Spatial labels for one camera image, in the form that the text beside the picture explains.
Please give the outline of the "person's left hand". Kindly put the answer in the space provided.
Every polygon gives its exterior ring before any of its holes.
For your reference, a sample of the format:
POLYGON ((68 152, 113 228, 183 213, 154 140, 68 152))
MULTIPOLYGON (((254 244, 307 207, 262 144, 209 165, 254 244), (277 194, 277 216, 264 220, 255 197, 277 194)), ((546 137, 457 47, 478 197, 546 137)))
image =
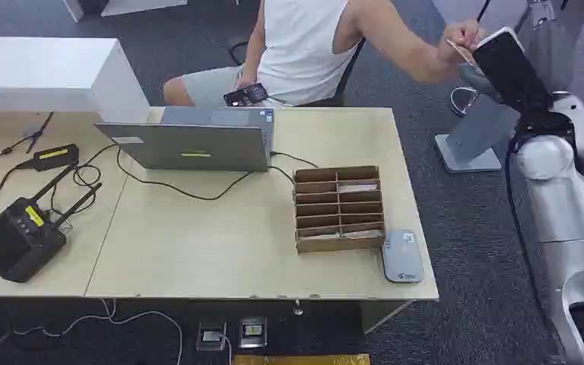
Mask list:
POLYGON ((463 55, 452 46, 453 43, 470 52, 484 38, 485 33, 485 29, 475 19, 447 25, 437 47, 437 58, 451 65, 464 62, 463 55))

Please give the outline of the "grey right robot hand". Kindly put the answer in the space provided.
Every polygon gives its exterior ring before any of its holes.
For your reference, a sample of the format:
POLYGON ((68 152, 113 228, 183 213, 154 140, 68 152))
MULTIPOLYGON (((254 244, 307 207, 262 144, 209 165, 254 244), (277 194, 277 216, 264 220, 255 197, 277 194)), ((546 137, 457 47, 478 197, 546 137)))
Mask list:
POLYGON ((551 94, 512 28, 501 27, 485 37, 471 54, 502 104, 519 113, 549 112, 551 94))

